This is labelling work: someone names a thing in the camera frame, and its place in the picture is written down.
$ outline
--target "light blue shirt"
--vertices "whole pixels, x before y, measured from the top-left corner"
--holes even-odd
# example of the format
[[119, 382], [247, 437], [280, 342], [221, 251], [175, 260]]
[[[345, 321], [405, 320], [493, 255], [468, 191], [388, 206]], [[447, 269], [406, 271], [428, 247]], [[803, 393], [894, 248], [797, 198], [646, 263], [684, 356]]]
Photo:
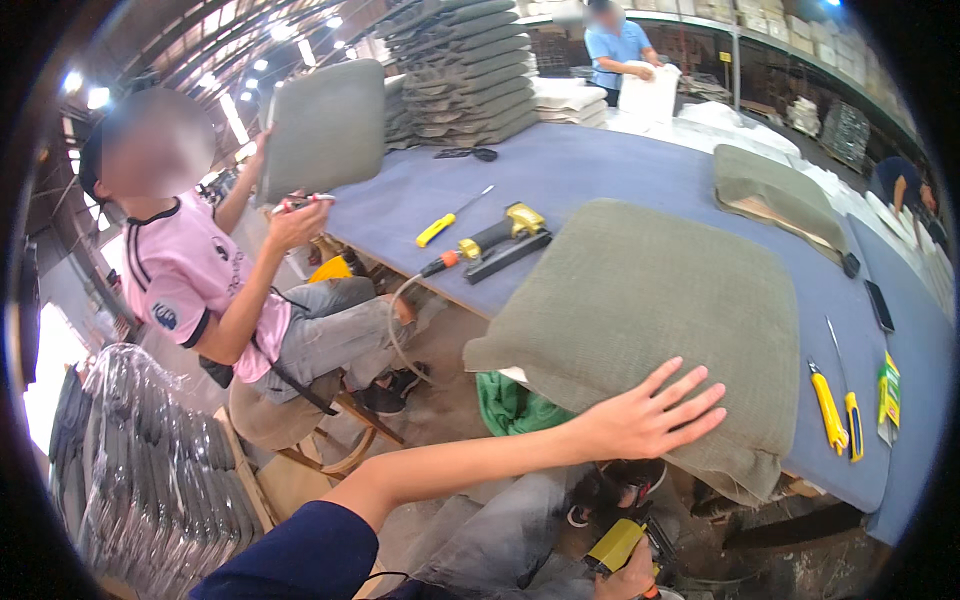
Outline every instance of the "light blue shirt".
[[609, 89], [620, 89], [623, 77], [619, 73], [604, 70], [597, 62], [602, 57], [610, 57], [617, 62], [642, 60], [640, 49], [650, 45], [647, 35], [633, 21], [624, 21], [620, 35], [607, 33], [597, 24], [591, 25], [584, 34], [587, 54], [593, 59], [593, 82]]

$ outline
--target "man in pink shirt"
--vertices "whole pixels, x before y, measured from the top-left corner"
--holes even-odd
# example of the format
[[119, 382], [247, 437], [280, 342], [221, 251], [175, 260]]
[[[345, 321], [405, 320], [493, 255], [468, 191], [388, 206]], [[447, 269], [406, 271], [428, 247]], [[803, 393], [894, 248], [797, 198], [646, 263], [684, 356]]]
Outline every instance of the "man in pink shirt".
[[[309, 388], [316, 377], [343, 368], [347, 389], [368, 408], [400, 412], [417, 379], [389, 369], [389, 297], [377, 297], [364, 277], [302, 285], [285, 295], [272, 287], [284, 254], [323, 232], [333, 202], [275, 216], [259, 256], [247, 256], [229, 234], [257, 180], [265, 134], [216, 208], [193, 192], [156, 197], [151, 192], [188, 169], [180, 140], [168, 133], [178, 124], [169, 119], [179, 117], [161, 106], [121, 105], [94, 129], [81, 154], [84, 191], [129, 217], [123, 284], [133, 313], [184, 348], [231, 365], [237, 378], [275, 403], [298, 395], [291, 379]], [[402, 301], [397, 305], [403, 339], [414, 313]]]

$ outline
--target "hand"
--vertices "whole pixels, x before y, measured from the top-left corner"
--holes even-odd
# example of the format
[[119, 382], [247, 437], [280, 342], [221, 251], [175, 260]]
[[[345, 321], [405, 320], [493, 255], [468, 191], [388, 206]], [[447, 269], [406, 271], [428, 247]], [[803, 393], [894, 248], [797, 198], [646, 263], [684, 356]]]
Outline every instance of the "hand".
[[281, 252], [303, 246], [324, 232], [332, 200], [320, 200], [293, 212], [274, 215], [267, 243]]
[[654, 79], [653, 70], [643, 66], [635, 66], [631, 71], [631, 74], [641, 78], [644, 82], [651, 82]]
[[[656, 458], [701, 438], [720, 424], [727, 410], [707, 410], [727, 391], [722, 383], [682, 401], [707, 379], [707, 367], [693, 369], [660, 391], [660, 386], [680, 369], [683, 361], [679, 356], [668, 360], [629, 392], [600, 402], [565, 424], [577, 428], [571, 439], [582, 445], [585, 462]], [[684, 423], [683, 427], [671, 431]]]
[[263, 158], [266, 155], [267, 139], [270, 138], [270, 134], [273, 131], [274, 127], [271, 126], [268, 130], [261, 132], [253, 139], [253, 143], [256, 144], [256, 152], [247, 159], [247, 170], [252, 170], [252, 172], [257, 175], [260, 174], [260, 169], [263, 168]]
[[634, 555], [609, 578], [597, 575], [593, 581], [593, 600], [631, 600], [653, 587], [654, 559], [650, 543], [643, 536], [634, 548]]

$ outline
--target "yellow utility knife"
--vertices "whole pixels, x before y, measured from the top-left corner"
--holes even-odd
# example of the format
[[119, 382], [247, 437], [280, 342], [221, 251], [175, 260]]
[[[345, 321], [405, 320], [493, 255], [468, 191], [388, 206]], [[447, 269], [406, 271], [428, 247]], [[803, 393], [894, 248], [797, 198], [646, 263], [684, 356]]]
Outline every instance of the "yellow utility knife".
[[840, 359], [840, 373], [843, 374], [843, 384], [847, 388], [847, 395], [844, 396], [844, 406], [847, 408], [847, 425], [850, 427], [850, 462], [855, 463], [863, 458], [863, 429], [860, 427], [860, 408], [856, 405], [856, 394], [850, 389], [850, 381], [847, 379], [847, 369], [843, 364], [843, 355], [840, 354], [840, 345], [837, 344], [837, 334], [833, 332], [833, 323], [830, 317], [827, 317], [827, 327], [830, 328], [830, 337], [833, 338], [833, 347], [837, 348], [837, 358]]
[[433, 222], [433, 225], [431, 225], [430, 227], [424, 229], [424, 230], [423, 230], [423, 233], [421, 233], [420, 235], [417, 236], [417, 245], [420, 246], [421, 248], [426, 248], [426, 245], [430, 243], [430, 240], [432, 240], [433, 238], [437, 237], [437, 234], [438, 234], [438, 233], [440, 233], [440, 232], [443, 231], [444, 229], [446, 229], [446, 228], [450, 227], [451, 225], [453, 225], [453, 222], [457, 220], [457, 214], [458, 214], [458, 213], [460, 213], [461, 211], [463, 211], [465, 208], [467, 208], [467, 207], [470, 206], [471, 204], [473, 204], [473, 203], [475, 203], [476, 201], [478, 201], [478, 200], [480, 200], [481, 198], [483, 198], [483, 197], [487, 194], [487, 192], [489, 192], [489, 191], [492, 190], [492, 189], [493, 189], [493, 186], [492, 186], [492, 185], [488, 185], [488, 186], [487, 186], [487, 189], [485, 189], [484, 191], [480, 192], [479, 194], [477, 194], [476, 196], [474, 196], [473, 198], [471, 198], [471, 199], [469, 200], [469, 202], [467, 202], [466, 204], [464, 204], [464, 205], [461, 206], [460, 208], [457, 208], [457, 209], [456, 209], [455, 211], [453, 211], [453, 212], [448, 212], [448, 213], [446, 213], [443, 217], [441, 217], [441, 218], [437, 219], [436, 221], [434, 221], [434, 222]]
[[833, 401], [833, 394], [830, 393], [827, 378], [820, 372], [820, 368], [813, 362], [813, 359], [807, 358], [806, 364], [810, 367], [810, 381], [813, 382], [813, 389], [817, 391], [817, 400], [820, 402], [820, 412], [824, 416], [827, 441], [830, 447], [837, 451], [837, 456], [840, 456], [843, 454], [843, 449], [847, 447], [847, 444], [850, 442], [850, 436], [840, 422], [840, 415], [837, 414], [837, 405]]

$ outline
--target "ripped jeans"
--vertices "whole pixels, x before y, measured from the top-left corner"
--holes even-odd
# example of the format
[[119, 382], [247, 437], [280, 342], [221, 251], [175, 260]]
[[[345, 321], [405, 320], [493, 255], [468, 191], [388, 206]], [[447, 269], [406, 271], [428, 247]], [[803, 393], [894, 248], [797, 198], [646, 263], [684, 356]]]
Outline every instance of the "ripped jeans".
[[[363, 390], [390, 368], [395, 354], [387, 331], [390, 302], [376, 295], [372, 281], [326, 279], [297, 286], [283, 296], [293, 305], [276, 365], [300, 384], [309, 387], [317, 377], [343, 368], [347, 385]], [[393, 323], [401, 343], [416, 327], [400, 325], [396, 317]], [[273, 371], [252, 385], [274, 404], [297, 395]]]

